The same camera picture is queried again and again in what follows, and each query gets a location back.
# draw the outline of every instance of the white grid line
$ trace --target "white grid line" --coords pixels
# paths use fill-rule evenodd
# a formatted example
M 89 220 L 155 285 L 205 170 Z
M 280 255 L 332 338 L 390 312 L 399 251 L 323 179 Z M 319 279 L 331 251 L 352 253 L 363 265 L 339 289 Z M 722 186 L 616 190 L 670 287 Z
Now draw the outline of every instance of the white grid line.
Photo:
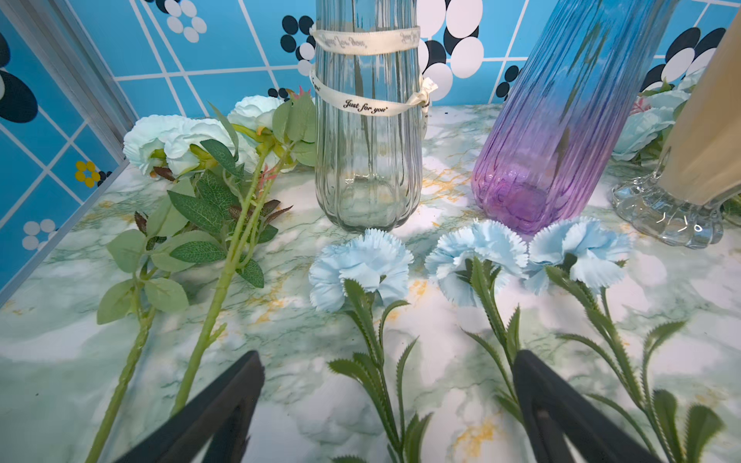
M 252 33 L 252 38 L 255 40 L 255 45 L 257 46 L 257 51 L 260 52 L 260 57 L 262 57 L 262 62 L 265 63 L 265 67 L 268 69 L 268 74 L 270 74 L 270 80 L 273 81 L 273 85 L 275 85 L 275 88 L 278 87 L 278 81 L 276 80 L 275 74 L 273 74 L 273 70 L 270 67 L 270 63 L 268 62 L 268 56 L 265 55 L 265 50 L 262 49 L 262 45 L 260 44 L 260 39 L 257 37 L 257 31 L 255 31 L 255 26 L 252 24 L 252 20 L 250 19 L 250 14 L 247 12 L 247 7 L 245 6 L 244 0 L 239 0 L 239 7 L 242 9 L 242 14 L 245 16 L 245 21 L 247 22 L 247 27 L 250 28 L 250 32 Z
M 77 138 L 77 135 L 82 132 L 82 129 L 87 126 L 87 121 L 83 121 L 80 127 L 78 127 L 77 130 L 75 130 L 75 133 L 72 134 L 70 138 L 67 139 L 67 141 L 64 143 L 64 146 L 59 150 L 59 152 L 54 156 L 54 158 L 51 160 L 51 162 L 44 166 L 43 171 L 39 174 L 38 177 L 36 177 L 36 180 L 31 183 L 31 185 L 26 189 L 26 191 L 21 195 L 20 198 L 18 198 L 18 201 L 5 213 L 5 215 L 0 219 L 0 228 L 3 228 L 7 221 L 10 220 L 11 217 L 13 217 L 13 214 L 16 213 L 16 211 L 23 205 L 23 203 L 28 199 L 28 196 L 33 193 L 33 191 L 36 189 L 36 187 L 39 186 L 41 181 L 44 179 L 45 176 L 47 176 L 49 173 L 51 173 L 51 170 L 56 165 L 57 161 L 62 158 L 62 155 L 67 151 L 67 149 L 70 147 L 70 144 L 74 141 L 74 139 Z
M 162 32 L 162 28 L 159 26 L 159 23 L 157 22 L 157 18 L 154 17 L 152 14 L 152 9 L 149 8 L 149 4 L 142 2 L 142 7 L 144 8 L 144 11 L 147 12 L 147 16 L 149 16 L 149 20 L 152 21 L 152 24 L 154 24 L 154 28 L 157 30 L 157 33 L 159 34 L 159 38 L 162 39 L 162 41 L 165 43 L 165 48 L 167 48 L 167 51 L 170 53 L 170 56 L 173 57 L 173 61 L 175 61 L 175 65 L 180 69 L 181 73 L 185 72 L 185 69 L 183 68 L 183 65 L 180 63 L 180 60 L 178 59 L 178 56 L 175 54 L 175 50 L 173 50 L 172 46 L 170 45 L 170 41 L 167 40 L 167 36 L 165 36 L 165 33 Z M 190 88 L 191 93 L 193 94 L 193 97 L 195 97 L 196 101 L 198 102 L 198 105 L 201 107 L 201 111 L 203 111 L 203 115 L 206 117 L 210 117 L 211 114 L 208 113 L 206 110 L 206 107 L 203 105 L 203 101 L 201 101 L 201 97 L 199 96 L 198 92 L 196 92 L 196 88 L 193 86 L 193 83 L 190 81 L 190 78 L 188 78 L 187 74 L 183 75 L 183 79 L 185 80 L 185 83 L 188 85 L 188 88 Z
M 64 3 L 67 4 L 67 8 L 69 9 L 70 13 L 72 13 L 72 16 L 75 18 L 75 21 L 77 21 L 77 25 L 80 27 L 80 29 L 82 29 L 82 33 L 85 34 L 85 37 L 87 38 L 87 43 L 89 43 L 90 46 L 93 47 L 93 50 L 95 50 L 95 53 L 97 53 L 98 58 L 103 63 L 103 66 L 105 67 L 105 70 L 108 72 L 108 75 L 113 79 L 113 71 L 110 70 L 108 63 L 105 61 L 105 58 L 103 58 L 103 54 L 100 53 L 100 50 L 98 50 L 98 47 L 95 45 L 95 42 L 93 41 L 93 38 L 88 33 L 87 29 L 85 28 L 85 25 L 82 24 L 82 21 L 80 20 L 79 16 L 77 16 L 77 12 L 75 11 L 74 8 L 72 8 L 72 4 L 70 3 L 70 0 L 64 0 Z M 121 87 L 121 84 L 117 80 L 113 79 L 113 81 L 116 83 L 116 86 L 119 88 L 119 91 L 126 99 L 126 102 L 128 103 L 129 108 L 134 113 L 134 117 L 139 119 L 139 114 L 136 112 L 136 108 L 134 107 L 134 105 L 131 104 L 131 100 L 129 100 L 129 95 L 126 94 L 124 89 Z
M 514 28 L 512 39 L 510 40 L 510 44 L 507 47 L 507 53 L 505 53 L 504 60 L 502 61 L 502 67 L 499 69 L 499 75 L 496 77 L 496 81 L 494 82 L 494 88 L 491 89 L 491 96 L 489 96 L 489 104 L 491 104 L 491 101 L 494 100 L 494 95 L 496 95 L 496 87 L 499 85 L 499 80 L 502 78 L 502 74 L 505 72 L 505 66 L 507 65 L 507 60 L 509 59 L 509 54 L 512 51 L 512 46 L 514 45 L 514 39 L 517 38 L 517 32 L 519 31 L 519 26 L 522 24 L 522 18 L 525 17 L 525 11 L 528 9 L 528 3 L 530 3 L 530 0 L 525 0 L 525 4 L 522 6 L 522 11 L 519 12 L 519 18 L 517 19 L 517 26 L 515 26 Z
M 142 27 L 142 32 L 144 33 L 144 36 L 147 38 L 147 42 L 149 42 L 149 48 L 152 49 L 152 53 L 154 54 L 154 59 L 156 59 L 157 64 L 159 64 L 159 70 L 162 71 L 162 73 L 165 75 L 167 86 L 170 88 L 170 92 L 173 94 L 175 103 L 178 105 L 178 109 L 180 110 L 180 115 L 185 116 L 185 110 L 183 110 L 183 105 L 180 103 L 180 98 L 178 98 L 178 93 L 175 91 L 175 87 L 173 87 L 173 82 L 170 80 L 170 77 L 167 75 L 167 69 L 165 68 L 165 63 L 162 62 L 162 57 L 159 55 L 159 52 L 157 51 L 157 47 L 154 45 L 154 40 L 152 40 L 152 36 L 149 34 L 149 29 L 147 29 L 147 25 L 144 22 L 144 18 L 142 18 L 142 12 L 139 11 L 139 7 L 136 6 L 136 0 L 129 0 L 129 4 L 131 5 L 131 8 L 134 10 L 136 19 L 139 20 L 139 26 Z

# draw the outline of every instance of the clear glass vase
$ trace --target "clear glass vase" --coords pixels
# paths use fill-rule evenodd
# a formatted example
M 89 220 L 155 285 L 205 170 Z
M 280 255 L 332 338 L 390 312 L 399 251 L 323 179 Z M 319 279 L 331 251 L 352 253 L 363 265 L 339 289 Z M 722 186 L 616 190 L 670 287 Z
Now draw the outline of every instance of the clear glass vase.
M 317 0 L 316 29 L 373 32 L 416 26 L 413 0 Z M 406 102 L 419 90 L 417 50 L 376 56 L 329 53 L 317 47 L 316 76 L 326 87 L 365 98 Z M 316 102 L 316 198 L 346 230 L 391 230 L 419 204 L 422 113 L 361 116 Z
M 677 0 L 559 0 L 473 171 L 476 203 L 521 233 L 578 215 Z

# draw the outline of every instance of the serrated leaf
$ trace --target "serrated leaf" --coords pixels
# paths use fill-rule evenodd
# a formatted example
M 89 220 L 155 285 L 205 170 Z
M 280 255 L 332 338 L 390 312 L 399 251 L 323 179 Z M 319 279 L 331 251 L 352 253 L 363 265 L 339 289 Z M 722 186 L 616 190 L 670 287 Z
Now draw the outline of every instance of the serrated leaf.
M 170 257 L 183 262 L 204 264 L 226 259 L 227 254 L 212 242 L 188 242 L 173 249 Z
M 254 287 L 265 287 L 265 275 L 262 273 L 260 265 L 254 259 L 250 259 L 247 265 L 243 268 L 238 268 L 236 272 Z
M 224 217 L 228 213 L 229 207 L 239 203 L 229 187 L 223 184 L 221 179 L 210 170 L 201 174 L 201 178 L 198 180 L 198 191 L 201 193 L 201 199 L 216 206 Z
M 216 206 L 203 199 L 173 191 L 168 191 L 167 194 L 173 202 L 173 207 L 198 228 L 215 234 L 221 232 L 224 217 Z
M 214 237 L 212 237 L 205 231 L 192 230 L 189 232 L 181 233 L 179 235 L 173 236 L 164 244 L 158 246 L 150 255 L 150 257 L 152 258 L 152 262 L 157 266 L 157 268 L 159 268 L 160 270 L 164 270 L 165 272 L 180 272 L 187 268 L 190 268 L 195 265 L 193 262 L 184 262 L 175 259 L 170 255 L 170 253 L 178 246 L 181 246 L 188 242 L 196 241 L 211 242 L 213 244 L 217 243 Z
M 139 230 L 126 230 L 115 237 L 106 248 L 121 270 L 133 273 L 139 268 L 139 260 L 147 246 L 147 237 Z
M 97 322 L 106 324 L 122 319 L 131 310 L 134 280 L 128 279 L 108 288 L 98 305 Z
M 186 196 L 195 196 L 193 185 L 189 179 L 182 179 L 175 183 L 170 191 Z M 147 237 L 172 236 L 187 224 L 187 219 L 173 207 L 169 195 L 165 195 L 159 205 L 147 219 Z
M 499 402 L 499 405 L 502 405 L 502 408 L 507 410 L 510 415 L 520 422 L 520 424 L 525 424 L 522 420 L 522 411 L 519 409 L 519 405 L 515 403 L 511 397 L 503 394 L 496 394 L 496 401 Z
M 290 114 L 290 107 L 293 106 L 292 101 L 286 101 L 276 108 L 276 112 L 273 113 L 273 135 L 276 140 L 285 141 L 285 128 L 288 124 L 288 116 Z
M 201 141 L 201 146 L 208 151 L 209 154 L 230 174 L 237 178 L 241 178 L 244 170 L 236 166 L 236 161 L 232 156 L 229 148 L 219 140 L 204 140 Z
M 687 414 L 686 463 L 700 463 L 702 450 L 723 429 L 720 417 L 704 405 L 693 405 Z
M 625 411 L 623 407 L 620 407 L 616 402 L 613 402 L 607 397 L 601 396 L 599 394 L 587 394 L 587 396 L 598 402 L 602 402 L 603 404 L 618 412 L 633 427 L 633 429 L 636 430 L 638 435 L 641 436 L 641 439 L 643 439 L 643 443 L 646 445 L 646 448 L 648 448 L 648 451 L 651 452 L 651 455 L 656 455 L 656 450 L 654 449 L 654 446 L 651 445 L 651 441 L 648 440 L 648 436 L 645 435 L 643 429 L 641 429 L 641 427 L 638 425 L 638 422 L 636 422 L 631 414 Z
M 677 399 L 672 393 L 662 389 L 654 391 L 654 415 L 661 428 L 661 434 L 674 457 L 673 461 L 681 462 L 683 458 L 682 446 L 677 434 Z
M 179 313 L 188 308 L 187 295 L 180 283 L 166 278 L 155 278 L 144 282 L 144 293 L 149 302 L 166 313 Z
M 216 118 L 219 120 L 219 122 L 222 123 L 222 126 L 224 126 L 224 129 L 229 134 L 229 138 L 231 139 L 232 143 L 234 144 L 234 158 L 238 159 L 238 152 L 239 152 L 239 137 L 236 134 L 236 130 L 234 130 L 234 126 L 229 122 L 229 119 L 225 118 L 221 111 L 219 111 L 219 108 L 214 106 L 210 101 L 208 103 L 211 106 L 211 109 L 213 109 L 213 112 L 216 114 Z

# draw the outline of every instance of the artificial flower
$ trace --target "artificial flower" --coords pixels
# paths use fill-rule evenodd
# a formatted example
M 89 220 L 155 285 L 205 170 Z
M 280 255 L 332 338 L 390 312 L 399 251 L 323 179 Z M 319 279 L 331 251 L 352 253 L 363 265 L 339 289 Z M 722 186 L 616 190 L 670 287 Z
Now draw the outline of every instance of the artificial flower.
M 153 157 L 152 154 L 165 147 L 167 136 L 178 130 L 186 119 L 183 116 L 147 116 L 139 119 L 124 135 L 124 156 L 145 175 L 152 171 L 152 167 L 165 165 L 164 156 Z
M 412 254 L 404 244 L 381 230 L 366 230 L 346 244 L 327 246 L 309 269 L 311 304 L 327 312 L 342 308 L 346 279 L 366 291 L 378 291 L 386 305 L 404 299 L 411 262 Z
M 528 262 L 527 245 L 522 238 L 497 221 L 476 221 L 441 236 L 427 256 L 425 267 L 439 282 L 445 297 L 460 306 L 480 304 L 471 285 L 456 273 L 466 270 L 466 260 L 474 256 L 502 267 L 495 290 L 507 283 L 508 275 L 523 276 L 522 270 Z
M 525 287 L 540 294 L 548 288 L 545 265 L 559 265 L 567 254 L 576 256 L 570 278 L 597 289 L 620 281 L 624 275 L 616 263 L 631 250 L 624 233 L 602 228 L 599 220 L 579 217 L 558 221 L 539 231 L 530 243 L 530 262 L 525 272 L 530 276 Z

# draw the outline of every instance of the marble surface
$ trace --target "marble surface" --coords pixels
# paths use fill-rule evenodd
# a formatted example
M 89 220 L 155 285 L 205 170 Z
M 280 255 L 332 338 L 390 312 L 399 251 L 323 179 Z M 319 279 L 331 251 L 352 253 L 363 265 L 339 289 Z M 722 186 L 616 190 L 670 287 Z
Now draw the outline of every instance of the marble surface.
M 425 463 L 532 461 L 525 433 L 494 401 L 499 384 L 494 363 L 460 329 L 489 333 L 484 313 L 450 304 L 423 267 L 443 233 L 482 216 L 468 180 L 498 112 L 497 106 L 433 109 L 424 142 L 422 201 L 394 231 L 415 260 L 411 305 L 389 317 L 385 344 L 396 360 L 419 336 L 404 388 L 409 409 L 434 413 L 423 444 Z M 635 167 L 611 164 L 584 212 L 635 240 L 628 277 L 608 291 L 611 312 L 634 361 L 640 336 L 653 326 L 691 320 L 655 355 L 654 385 L 677 395 L 680 416 L 688 404 L 700 402 L 725 421 L 726 431 L 713 440 L 704 462 L 739 462 L 741 230 L 728 226 L 723 240 L 705 250 L 669 247 L 632 231 L 614 215 L 607 194 L 618 179 L 635 174 Z M 128 168 L 0 309 L 3 462 L 81 462 L 87 454 L 138 329 L 134 318 L 96 325 L 101 296 L 127 278 L 104 246 L 134 227 L 135 210 L 150 212 L 165 186 Z M 313 257 L 352 235 L 323 216 L 313 171 L 284 175 L 273 191 L 293 209 L 276 222 L 277 238 L 258 248 L 265 288 L 232 283 L 219 316 L 227 329 L 208 349 L 191 397 L 242 354 L 258 350 L 267 379 L 246 462 L 326 462 L 348 453 L 386 462 L 386 437 L 364 391 L 327 368 L 328 361 L 364 349 L 362 340 L 350 319 L 318 313 L 308 301 Z M 176 277 L 192 305 L 183 314 L 156 317 L 102 462 L 113 461 L 166 420 L 219 271 L 212 264 Z M 534 296 L 510 283 L 498 302 L 507 319 L 520 304 L 524 346 L 574 387 L 603 393 L 635 411 L 604 361 L 580 344 L 555 338 L 567 330 L 597 339 L 568 294 L 551 288 Z

